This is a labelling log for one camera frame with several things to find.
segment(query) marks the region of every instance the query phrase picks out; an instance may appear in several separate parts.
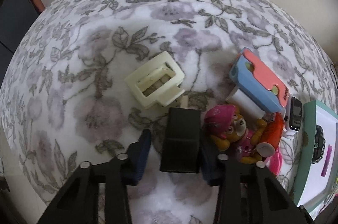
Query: pink helmet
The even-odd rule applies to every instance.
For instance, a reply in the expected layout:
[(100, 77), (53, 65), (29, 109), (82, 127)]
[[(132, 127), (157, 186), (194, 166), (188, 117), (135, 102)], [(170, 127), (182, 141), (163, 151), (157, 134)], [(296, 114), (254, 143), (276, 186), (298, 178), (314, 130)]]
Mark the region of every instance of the pink helmet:
[(234, 105), (218, 105), (206, 113), (204, 122), (206, 131), (221, 139), (226, 139), (223, 134), (231, 124), (236, 107)]

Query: silver screw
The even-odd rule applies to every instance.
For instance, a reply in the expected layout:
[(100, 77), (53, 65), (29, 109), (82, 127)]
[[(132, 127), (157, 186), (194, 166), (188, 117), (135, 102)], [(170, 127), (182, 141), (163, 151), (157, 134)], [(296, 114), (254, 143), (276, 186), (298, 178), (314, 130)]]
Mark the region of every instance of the silver screw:
[(229, 159), (229, 156), (227, 156), (226, 154), (219, 154), (217, 155), (217, 158), (221, 161), (226, 161)]
[(126, 159), (128, 159), (128, 154), (126, 154), (126, 153), (120, 153), (117, 156), (117, 159), (119, 159), (119, 160), (126, 160)]
[(80, 167), (81, 168), (89, 168), (90, 166), (90, 162), (88, 161), (83, 161), (81, 164), (80, 164)]
[(265, 168), (266, 164), (265, 164), (265, 162), (263, 162), (263, 161), (257, 161), (257, 162), (256, 162), (256, 166), (257, 166), (258, 168)]

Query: orange tube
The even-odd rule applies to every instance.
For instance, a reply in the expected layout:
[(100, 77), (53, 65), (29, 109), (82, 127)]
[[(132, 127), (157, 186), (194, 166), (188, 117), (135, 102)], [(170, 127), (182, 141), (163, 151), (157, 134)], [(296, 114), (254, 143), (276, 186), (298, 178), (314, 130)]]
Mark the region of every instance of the orange tube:
[(274, 155), (282, 137), (284, 118), (280, 112), (273, 113), (266, 126), (256, 150), (263, 157)]

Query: floral blanket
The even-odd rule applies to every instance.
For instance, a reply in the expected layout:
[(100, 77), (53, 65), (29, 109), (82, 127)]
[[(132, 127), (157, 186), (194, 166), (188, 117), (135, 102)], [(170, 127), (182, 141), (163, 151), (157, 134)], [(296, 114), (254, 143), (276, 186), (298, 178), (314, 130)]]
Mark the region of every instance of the floral blanket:
[[(218, 188), (200, 174), (159, 171), (168, 109), (144, 110), (124, 78), (167, 51), (185, 73), (189, 106), (205, 112), (233, 89), (229, 64), (243, 47), (302, 102), (319, 99), (336, 110), (331, 60), (269, 0), (55, 0), (21, 41), (2, 83), (9, 145), (48, 204), (79, 163), (106, 162), (150, 128), (143, 180), (128, 188), (133, 222), (211, 223)], [(278, 180), (288, 192), (301, 136), (281, 141)]]

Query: toy dog's face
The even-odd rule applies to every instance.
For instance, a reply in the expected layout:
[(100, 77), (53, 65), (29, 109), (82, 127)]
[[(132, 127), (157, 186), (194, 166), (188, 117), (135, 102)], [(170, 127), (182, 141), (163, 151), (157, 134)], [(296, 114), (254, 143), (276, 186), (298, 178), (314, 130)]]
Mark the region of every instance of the toy dog's face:
[(226, 138), (230, 143), (240, 140), (246, 132), (246, 121), (243, 116), (239, 114), (239, 109), (236, 107), (234, 116), (231, 120), (231, 124), (228, 129), (224, 132)]

